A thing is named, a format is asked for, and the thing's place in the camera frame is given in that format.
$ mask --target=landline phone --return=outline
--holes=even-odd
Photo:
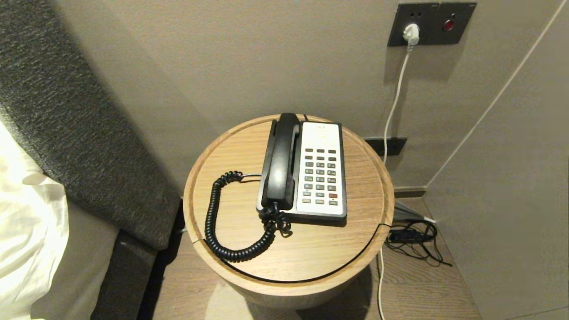
[[[205,219],[206,243],[223,260],[250,260],[269,248],[280,230],[291,235],[289,221],[342,226],[346,223],[344,151],[339,123],[299,121],[293,113],[273,120],[262,174],[230,171],[212,186]],[[257,211],[265,233],[251,246],[232,250],[215,235],[221,189],[245,177],[261,177]]]

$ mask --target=coiled phone cord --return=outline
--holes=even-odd
[[[257,257],[271,246],[277,230],[283,232],[290,231],[290,223],[287,222],[284,213],[278,209],[275,203],[272,207],[263,208],[259,213],[259,218],[261,218],[261,222],[264,224],[265,233],[257,242],[240,250],[225,248],[219,243],[215,234],[215,225],[221,189],[232,182],[241,181],[244,177],[250,176],[256,175],[243,175],[240,171],[230,171],[223,174],[213,183],[212,193],[209,198],[208,213],[205,218],[205,242],[217,257],[229,262],[247,261]]]

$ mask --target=wooden side table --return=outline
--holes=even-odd
[[[269,307],[305,309],[341,292],[379,252],[391,224],[394,193],[385,166],[372,148],[343,127],[348,220],[345,227],[292,224],[271,247],[245,262],[217,258],[205,243],[205,216],[212,183],[227,171],[260,173],[271,121],[245,122],[225,132],[201,154],[184,190],[184,218],[199,256],[247,300]],[[311,121],[328,120],[308,116]],[[223,188],[216,233],[230,249],[246,248],[263,234],[255,210],[258,178]]]

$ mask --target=beige wall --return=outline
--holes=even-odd
[[[569,5],[425,201],[484,319],[567,319]]]
[[[180,190],[203,148],[253,117],[381,136],[405,54],[386,47],[397,0],[55,2]],[[396,186],[428,183],[559,2],[480,0],[460,44],[415,49],[391,130],[409,138],[388,164]]]

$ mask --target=gray headboard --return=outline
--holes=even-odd
[[[68,197],[167,246],[180,197],[46,0],[0,1],[0,117]]]

